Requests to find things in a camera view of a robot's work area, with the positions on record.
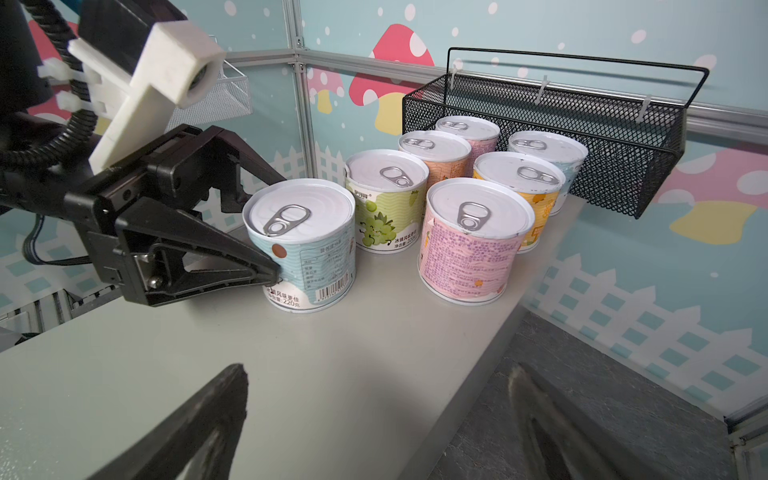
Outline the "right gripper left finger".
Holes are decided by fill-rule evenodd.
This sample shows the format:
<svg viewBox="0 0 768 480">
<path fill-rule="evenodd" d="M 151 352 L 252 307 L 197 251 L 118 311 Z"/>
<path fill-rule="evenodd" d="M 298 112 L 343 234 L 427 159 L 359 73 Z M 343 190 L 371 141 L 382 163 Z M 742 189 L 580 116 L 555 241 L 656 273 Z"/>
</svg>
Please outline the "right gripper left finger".
<svg viewBox="0 0 768 480">
<path fill-rule="evenodd" d="M 231 364 L 93 479 L 227 479 L 247 417 L 248 375 Z"/>
</svg>

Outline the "green label can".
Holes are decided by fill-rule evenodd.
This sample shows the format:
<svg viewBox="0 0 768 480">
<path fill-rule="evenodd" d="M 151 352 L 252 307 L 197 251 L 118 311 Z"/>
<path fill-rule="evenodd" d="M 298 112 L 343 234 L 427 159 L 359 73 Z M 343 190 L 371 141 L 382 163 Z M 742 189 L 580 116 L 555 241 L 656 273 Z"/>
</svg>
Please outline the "green label can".
<svg viewBox="0 0 768 480">
<path fill-rule="evenodd" d="M 399 150 L 367 150 L 346 160 L 345 186 L 356 200 L 360 249 L 393 254 L 418 240 L 428 175 L 425 162 Z"/>
</svg>

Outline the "blue label can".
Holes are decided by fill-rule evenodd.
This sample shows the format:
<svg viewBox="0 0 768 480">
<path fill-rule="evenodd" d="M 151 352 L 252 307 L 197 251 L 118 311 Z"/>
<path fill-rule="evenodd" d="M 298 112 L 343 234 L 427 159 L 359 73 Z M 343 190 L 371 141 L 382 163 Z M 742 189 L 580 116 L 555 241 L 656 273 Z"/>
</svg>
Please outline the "blue label can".
<svg viewBox="0 0 768 480">
<path fill-rule="evenodd" d="M 566 181 L 559 192 L 551 215 L 557 215 L 568 198 L 573 184 L 589 151 L 582 143 L 555 133 L 542 131 L 519 131 L 508 139 L 508 150 L 530 154 L 555 165 Z"/>
</svg>

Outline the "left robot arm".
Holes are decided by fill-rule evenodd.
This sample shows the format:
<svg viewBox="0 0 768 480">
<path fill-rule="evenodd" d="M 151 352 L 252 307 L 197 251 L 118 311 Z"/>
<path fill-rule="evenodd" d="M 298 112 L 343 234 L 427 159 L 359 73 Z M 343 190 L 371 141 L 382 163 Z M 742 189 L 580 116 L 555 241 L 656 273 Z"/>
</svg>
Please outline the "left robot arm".
<svg viewBox="0 0 768 480">
<path fill-rule="evenodd" d="M 157 307 L 272 286 L 279 265 L 206 223 L 211 190 L 243 211 L 241 175 L 282 181 L 236 133 L 172 126 L 214 89 L 225 52 L 168 1 L 1 5 L 1 208 L 71 222 L 91 265 L 126 300 Z"/>
</svg>

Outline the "pink front can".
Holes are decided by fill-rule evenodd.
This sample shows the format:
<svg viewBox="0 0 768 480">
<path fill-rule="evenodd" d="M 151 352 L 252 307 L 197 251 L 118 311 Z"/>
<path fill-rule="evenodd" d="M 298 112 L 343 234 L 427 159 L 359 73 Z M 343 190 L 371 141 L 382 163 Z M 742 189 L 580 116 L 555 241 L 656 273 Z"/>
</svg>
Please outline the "pink front can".
<svg viewBox="0 0 768 480">
<path fill-rule="evenodd" d="M 474 178 L 434 184 L 426 194 L 417 261 L 422 282 L 459 305 L 495 301 L 534 219 L 529 203 L 506 186 Z"/>
</svg>

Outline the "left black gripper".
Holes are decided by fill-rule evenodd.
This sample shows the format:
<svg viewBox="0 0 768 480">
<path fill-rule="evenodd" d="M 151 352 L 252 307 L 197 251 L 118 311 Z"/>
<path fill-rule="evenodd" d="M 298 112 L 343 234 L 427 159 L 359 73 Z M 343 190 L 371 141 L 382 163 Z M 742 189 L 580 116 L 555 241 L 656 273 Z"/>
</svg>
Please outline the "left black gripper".
<svg viewBox="0 0 768 480">
<path fill-rule="evenodd" d="M 241 213 L 251 198 L 243 171 L 267 186 L 286 180 L 233 131 L 179 127 L 68 192 L 64 207 L 100 279 L 129 302 L 158 307 L 272 286 L 280 266 L 269 255 L 194 209 L 214 188 L 223 213 Z"/>
</svg>

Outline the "pink label can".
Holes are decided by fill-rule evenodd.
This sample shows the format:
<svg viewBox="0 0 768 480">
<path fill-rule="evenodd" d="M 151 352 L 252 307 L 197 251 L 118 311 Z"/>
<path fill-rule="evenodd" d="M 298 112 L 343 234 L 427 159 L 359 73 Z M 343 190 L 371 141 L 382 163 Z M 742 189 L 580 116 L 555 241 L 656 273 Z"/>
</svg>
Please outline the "pink label can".
<svg viewBox="0 0 768 480">
<path fill-rule="evenodd" d="M 475 160 L 485 153 L 496 150 L 500 137 L 500 127 L 495 123 L 473 116 L 446 116 L 439 119 L 435 129 L 455 134 L 465 139 L 471 146 L 471 154 L 465 175 L 471 177 Z"/>
</svg>

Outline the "yellow label can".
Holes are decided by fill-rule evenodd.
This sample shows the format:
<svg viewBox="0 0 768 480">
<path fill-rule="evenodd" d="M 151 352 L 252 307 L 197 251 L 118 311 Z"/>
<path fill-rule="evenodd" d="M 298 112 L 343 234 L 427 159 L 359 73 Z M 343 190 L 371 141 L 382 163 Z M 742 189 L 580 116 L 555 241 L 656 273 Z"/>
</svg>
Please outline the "yellow label can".
<svg viewBox="0 0 768 480">
<path fill-rule="evenodd" d="M 474 162 L 473 177 L 511 188 L 532 207 L 535 220 L 519 249 L 533 250 L 565 184 L 564 173 L 553 163 L 518 152 L 490 152 Z"/>
</svg>

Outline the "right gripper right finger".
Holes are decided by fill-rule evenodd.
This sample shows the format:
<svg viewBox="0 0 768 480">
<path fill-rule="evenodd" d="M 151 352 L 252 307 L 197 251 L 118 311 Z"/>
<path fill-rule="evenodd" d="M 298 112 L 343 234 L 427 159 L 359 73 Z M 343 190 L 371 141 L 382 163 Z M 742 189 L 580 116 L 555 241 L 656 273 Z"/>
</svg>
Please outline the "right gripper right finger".
<svg viewBox="0 0 768 480">
<path fill-rule="evenodd" d="M 508 382 L 531 479 L 663 479 L 526 363 Z"/>
</svg>

